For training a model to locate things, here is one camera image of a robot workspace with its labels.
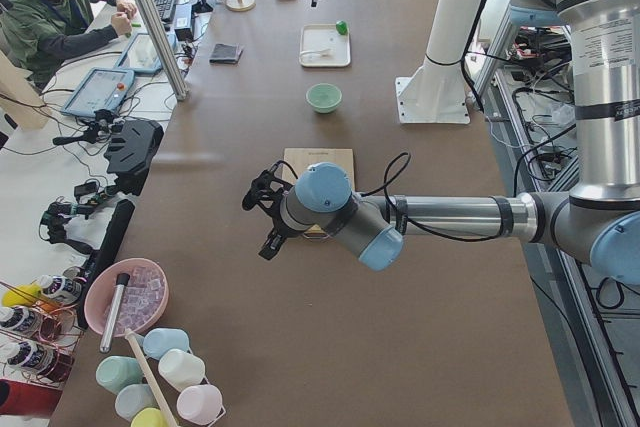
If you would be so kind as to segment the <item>white ceramic spoon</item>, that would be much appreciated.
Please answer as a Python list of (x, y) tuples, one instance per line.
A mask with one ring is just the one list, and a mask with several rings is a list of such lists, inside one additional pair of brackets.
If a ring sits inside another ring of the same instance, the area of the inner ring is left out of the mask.
[(324, 57), (324, 56), (331, 55), (332, 52), (333, 52), (333, 49), (331, 49), (331, 48), (315, 49), (315, 50), (304, 50), (304, 51), (300, 52), (299, 56), (300, 57), (304, 57), (304, 56), (310, 56), (310, 55), (319, 55), (321, 57)]

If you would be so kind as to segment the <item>mint green bowl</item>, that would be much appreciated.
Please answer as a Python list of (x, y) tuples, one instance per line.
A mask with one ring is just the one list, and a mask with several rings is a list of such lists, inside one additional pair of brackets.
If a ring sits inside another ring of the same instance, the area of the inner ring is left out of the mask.
[(333, 84), (318, 83), (307, 90), (305, 98), (314, 112), (328, 114), (341, 104), (342, 92)]

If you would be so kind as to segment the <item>green lime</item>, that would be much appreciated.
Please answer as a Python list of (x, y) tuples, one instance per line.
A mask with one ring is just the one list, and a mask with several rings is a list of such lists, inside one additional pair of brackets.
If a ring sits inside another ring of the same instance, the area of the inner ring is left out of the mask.
[(340, 35), (347, 35), (349, 32), (348, 24), (343, 20), (338, 21), (335, 28)]

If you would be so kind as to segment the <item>cream rabbit tray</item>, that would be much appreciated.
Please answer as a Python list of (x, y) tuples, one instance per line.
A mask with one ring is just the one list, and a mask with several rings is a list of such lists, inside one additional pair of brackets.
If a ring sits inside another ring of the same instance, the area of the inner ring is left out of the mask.
[(329, 56), (310, 55), (298, 57), (299, 63), (308, 68), (342, 68), (351, 64), (350, 34), (340, 35), (334, 24), (307, 24), (300, 34), (299, 54), (304, 50), (331, 48)]

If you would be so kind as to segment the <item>folded grey cloth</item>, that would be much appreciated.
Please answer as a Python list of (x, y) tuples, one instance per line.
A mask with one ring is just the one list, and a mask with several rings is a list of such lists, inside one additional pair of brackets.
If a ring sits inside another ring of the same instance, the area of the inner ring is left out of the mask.
[(209, 62), (213, 64), (237, 64), (244, 51), (244, 47), (238, 44), (216, 43)]

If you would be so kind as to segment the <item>steel muddler black tip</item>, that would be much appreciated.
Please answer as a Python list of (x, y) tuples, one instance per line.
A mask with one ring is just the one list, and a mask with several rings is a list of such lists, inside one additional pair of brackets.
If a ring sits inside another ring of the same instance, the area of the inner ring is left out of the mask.
[(125, 289), (129, 283), (130, 275), (128, 273), (119, 273), (116, 277), (116, 284), (109, 308), (109, 312), (105, 321), (103, 333), (99, 344), (99, 352), (107, 354), (111, 350), (112, 340), (122, 304)]

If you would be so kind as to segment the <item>black long bar device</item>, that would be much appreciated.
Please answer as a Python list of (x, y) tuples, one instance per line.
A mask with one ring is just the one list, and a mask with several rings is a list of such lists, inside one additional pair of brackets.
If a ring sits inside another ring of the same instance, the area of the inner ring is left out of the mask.
[(78, 306), (76, 307), (78, 325), (83, 330), (88, 328), (86, 315), (84, 314), (84, 306), (89, 288), (97, 277), (114, 263), (134, 210), (135, 205), (129, 199), (120, 200), (116, 204), (100, 248), (89, 256), (86, 263), (84, 275), (86, 282)]

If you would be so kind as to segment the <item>pink cup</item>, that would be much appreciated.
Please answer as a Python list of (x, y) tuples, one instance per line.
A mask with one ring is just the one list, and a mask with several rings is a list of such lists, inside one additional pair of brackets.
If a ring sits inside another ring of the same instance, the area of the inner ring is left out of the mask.
[(222, 393), (211, 384), (188, 387), (178, 396), (177, 411), (184, 420), (198, 425), (210, 424), (225, 413)]

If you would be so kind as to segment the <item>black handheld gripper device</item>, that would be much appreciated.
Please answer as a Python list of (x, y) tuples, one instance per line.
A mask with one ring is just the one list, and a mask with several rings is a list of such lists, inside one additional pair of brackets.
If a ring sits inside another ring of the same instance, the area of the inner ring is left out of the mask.
[(95, 179), (74, 187), (74, 201), (57, 198), (43, 212), (38, 233), (40, 238), (50, 244), (64, 244), (80, 254), (89, 255), (94, 249), (86, 242), (70, 239), (65, 226), (75, 217), (88, 219), (99, 207), (116, 196), (120, 189), (116, 184), (101, 187)]

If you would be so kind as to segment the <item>blue teach pendant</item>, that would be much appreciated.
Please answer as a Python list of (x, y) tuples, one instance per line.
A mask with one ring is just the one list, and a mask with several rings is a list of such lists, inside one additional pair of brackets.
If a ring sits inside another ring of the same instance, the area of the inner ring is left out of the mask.
[(62, 115), (93, 118), (99, 110), (116, 114), (133, 86), (135, 73), (123, 68), (93, 68), (60, 109)]
[(114, 67), (147, 76), (160, 72), (162, 63), (151, 36), (147, 32), (133, 35)]

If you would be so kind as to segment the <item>blue teach pendant near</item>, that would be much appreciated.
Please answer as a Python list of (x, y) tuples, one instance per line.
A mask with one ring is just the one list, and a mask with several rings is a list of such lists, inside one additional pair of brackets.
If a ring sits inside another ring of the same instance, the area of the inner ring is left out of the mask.
[(93, 68), (60, 109), (62, 115), (93, 118), (99, 110), (116, 114), (133, 86), (135, 73), (123, 68)]

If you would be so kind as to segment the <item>mint green cup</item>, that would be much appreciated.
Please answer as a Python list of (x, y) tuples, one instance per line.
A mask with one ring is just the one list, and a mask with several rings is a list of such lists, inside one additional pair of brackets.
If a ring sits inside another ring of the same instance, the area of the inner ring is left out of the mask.
[(134, 357), (109, 356), (96, 368), (95, 378), (101, 387), (117, 395), (125, 387), (141, 383), (143, 373)]

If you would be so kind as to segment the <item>pale blue cup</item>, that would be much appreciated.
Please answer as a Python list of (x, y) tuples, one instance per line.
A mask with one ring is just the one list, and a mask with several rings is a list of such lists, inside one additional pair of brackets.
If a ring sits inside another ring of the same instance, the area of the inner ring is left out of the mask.
[(139, 412), (156, 407), (157, 403), (148, 384), (132, 384), (117, 394), (114, 406), (119, 417), (131, 421)]

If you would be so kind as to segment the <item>seated person green jacket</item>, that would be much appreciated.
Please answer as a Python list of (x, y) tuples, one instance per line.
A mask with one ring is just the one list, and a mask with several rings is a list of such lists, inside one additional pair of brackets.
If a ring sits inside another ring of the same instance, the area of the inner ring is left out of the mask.
[(132, 31), (130, 0), (8, 0), (1, 29), (19, 66), (44, 88), (64, 61), (99, 50)]

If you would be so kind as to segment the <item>aluminium frame post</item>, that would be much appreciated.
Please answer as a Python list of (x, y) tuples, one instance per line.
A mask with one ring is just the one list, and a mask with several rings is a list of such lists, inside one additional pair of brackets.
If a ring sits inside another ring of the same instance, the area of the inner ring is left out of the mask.
[(181, 70), (176, 64), (173, 48), (167, 40), (163, 24), (157, 13), (153, 0), (135, 0), (143, 23), (151, 38), (152, 44), (158, 54), (161, 66), (166, 74), (169, 85), (178, 102), (184, 101), (188, 96), (188, 87), (182, 76)]

